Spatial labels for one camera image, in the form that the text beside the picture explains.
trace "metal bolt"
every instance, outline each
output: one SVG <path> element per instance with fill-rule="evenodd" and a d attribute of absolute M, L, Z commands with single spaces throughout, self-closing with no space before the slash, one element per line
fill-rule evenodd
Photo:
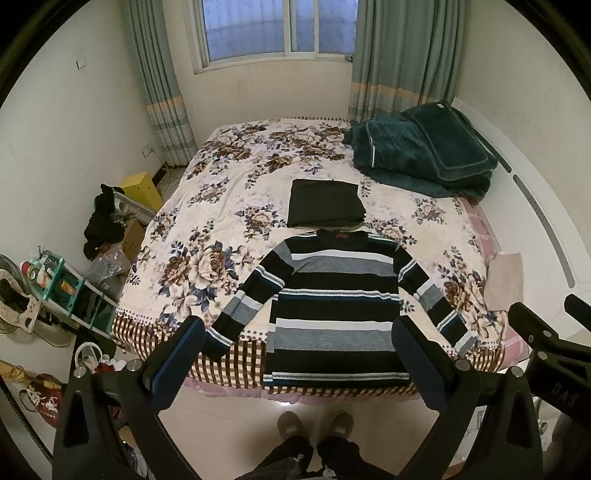
<path fill-rule="evenodd" d="M 463 358 L 456 360 L 455 366 L 461 372 L 467 372 L 471 367 L 470 362 L 468 360 L 464 360 Z"/>
<path fill-rule="evenodd" d="M 127 370 L 130 372 L 137 372 L 140 368 L 142 368 L 142 361 L 139 358 L 127 362 Z"/>
<path fill-rule="evenodd" d="M 509 369 L 511 371 L 511 373 L 513 374 L 514 377 L 523 377 L 523 370 L 519 367 L 511 367 Z"/>
<path fill-rule="evenodd" d="M 76 378 L 82 378 L 86 375 L 86 367 L 78 367 L 74 370 L 74 376 Z"/>

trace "striped sweater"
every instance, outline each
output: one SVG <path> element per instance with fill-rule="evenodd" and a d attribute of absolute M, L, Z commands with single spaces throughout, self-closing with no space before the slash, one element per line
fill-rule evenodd
<path fill-rule="evenodd" d="M 407 384 L 390 336 L 399 286 L 460 354 L 475 344 L 462 317 L 396 242 L 318 230 L 286 239 L 261 261 L 207 331 L 203 353 L 219 359 L 272 299 L 264 385 Z"/>

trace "dark green blanket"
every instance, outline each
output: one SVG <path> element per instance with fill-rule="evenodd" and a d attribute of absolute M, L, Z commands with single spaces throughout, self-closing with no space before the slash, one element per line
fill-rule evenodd
<path fill-rule="evenodd" d="M 497 159 L 446 102 L 354 122 L 345 136 L 364 175 L 431 197 L 482 197 Z"/>

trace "floral bedspread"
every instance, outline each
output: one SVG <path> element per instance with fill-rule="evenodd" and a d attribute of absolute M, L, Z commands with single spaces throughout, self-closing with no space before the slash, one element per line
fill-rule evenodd
<path fill-rule="evenodd" d="M 352 149 L 342 144 L 347 127 L 340 121 L 281 119 L 217 129 L 148 227 L 113 336 L 147 356 L 190 314 L 211 325 L 257 262 L 284 238 L 302 233 L 286 226 L 290 188 L 294 179 L 310 178 L 358 184 L 367 210 L 360 228 L 402 243 L 461 313 L 478 348 L 499 347 L 505 322 L 484 305 L 486 267 L 462 202 L 361 175 L 353 168 Z M 415 298 L 402 291 L 401 297 L 401 309 L 453 355 Z M 265 341 L 269 308 L 245 328 L 241 342 Z M 207 375 L 200 380 L 217 381 Z"/>

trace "person's leg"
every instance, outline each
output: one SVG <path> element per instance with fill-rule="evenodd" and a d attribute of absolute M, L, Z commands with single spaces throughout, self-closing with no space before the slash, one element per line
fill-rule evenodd
<path fill-rule="evenodd" d="M 317 447 L 322 464 L 337 476 L 355 480 L 392 480 L 396 475 L 366 462 L 359 446 L 347 440 L 353 430 L 353 417 L 339 412 L 332 420 L 326 437 Z"/>
<path fill-rule="evenodd" d="M 277 429 L 284 440 L 283 443 L 275 447 L 256 469 L 293 458 L 300 464 L 302 473 L 305 473 L 312 460 L 314 447 L 308 441 L 301 420 L 292 411 L 286 411 L 277 420 Z"/>

